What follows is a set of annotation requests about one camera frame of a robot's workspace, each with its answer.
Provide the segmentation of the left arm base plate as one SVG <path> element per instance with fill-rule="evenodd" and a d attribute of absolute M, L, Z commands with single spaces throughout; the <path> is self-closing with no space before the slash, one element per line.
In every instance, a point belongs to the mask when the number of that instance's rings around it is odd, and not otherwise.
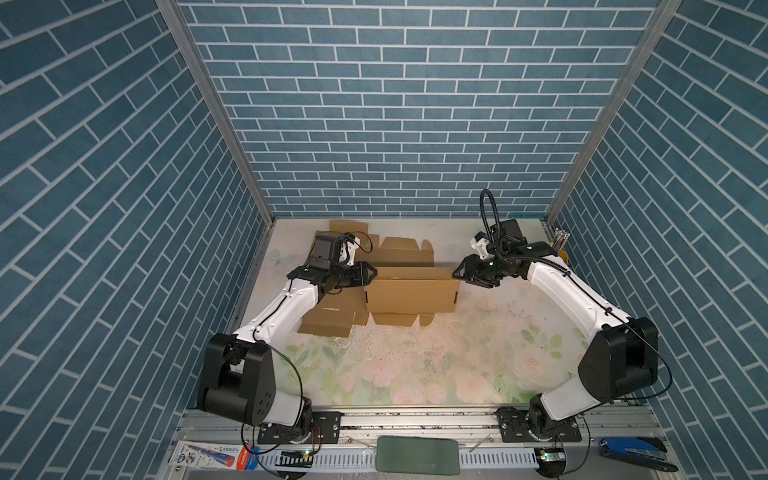
<path fill-rule="evenodd" d="M 303 413 L 294 426 L 276 423 L 263 424 L 258 430 L 259 445 L 275 444 L 337 444 L 341 431 L 343 414 L 340 411 L 317 411 Z"/>

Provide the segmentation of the brown cardboard box sheet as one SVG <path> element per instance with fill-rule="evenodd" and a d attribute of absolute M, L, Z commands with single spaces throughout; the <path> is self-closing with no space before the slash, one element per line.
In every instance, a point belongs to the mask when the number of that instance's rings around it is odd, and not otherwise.
<path fill-rule="evenodd" d="M 364 287 L 366 308 L 370 313 L 451 313 L 459 286 L 451 268 L 378 267 Z"/>

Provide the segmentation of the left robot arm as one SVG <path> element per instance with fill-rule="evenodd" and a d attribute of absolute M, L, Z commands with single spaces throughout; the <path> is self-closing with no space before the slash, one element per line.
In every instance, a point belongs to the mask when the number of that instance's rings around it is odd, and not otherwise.
<path fill-rule="evenodd" d="M 367 286 L 377 274 L 365 261 L 291 271 L 261 313 L 233 333 L 218 333 L 208 342 L 197 407 L 243 426 L 276 426 L 280 443 L 304 439 L 312 427 L 312 403 L 303 389 L 297 394 L 278 389 L 274 358 L 288 359 L 278 347 L 298 331 L 305 314 L 326 294 Z"/>

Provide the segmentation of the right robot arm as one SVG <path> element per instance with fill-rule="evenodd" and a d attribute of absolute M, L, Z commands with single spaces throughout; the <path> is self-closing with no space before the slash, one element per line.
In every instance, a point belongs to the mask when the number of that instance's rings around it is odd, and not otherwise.
<path fill-rule="evenodd" d="M 483 288 L 498 287 L 506 277 L 526 280 L 553 300 L 585 337 L 587 349 L 577 373 L 530 400 L 525 425 L 533 438 L 548 441 L 577 415 L 657 381 L 656 325 L 647 318 L 632 318 L 610 304 L 562 259 L 517 255 L 483 260 L 471 254 L 453 277 Z"/>

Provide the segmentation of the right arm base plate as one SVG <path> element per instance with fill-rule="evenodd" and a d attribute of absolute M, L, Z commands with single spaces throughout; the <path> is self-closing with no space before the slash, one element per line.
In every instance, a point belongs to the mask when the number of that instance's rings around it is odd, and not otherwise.
<path fill-rule="evenodd" d="M 500 407 L 495 411 L 503 443 L 577 443 L 582 435 L 574 417 L 551 420 L 542 410 Z"/>

